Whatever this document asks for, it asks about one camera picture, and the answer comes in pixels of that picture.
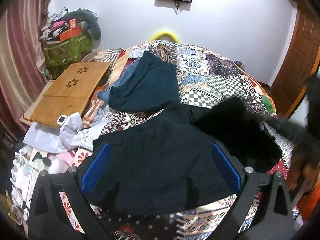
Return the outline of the right hand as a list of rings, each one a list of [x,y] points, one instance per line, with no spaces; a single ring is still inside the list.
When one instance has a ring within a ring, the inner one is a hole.
[[[287,175],[286,185],[289,190],[298,186],[298,178],[302,177],[306,182],[306,192],[312,191],[319,181],[319,161],[314,162],[302,149],[296,146],[292,150],[290,169]]]

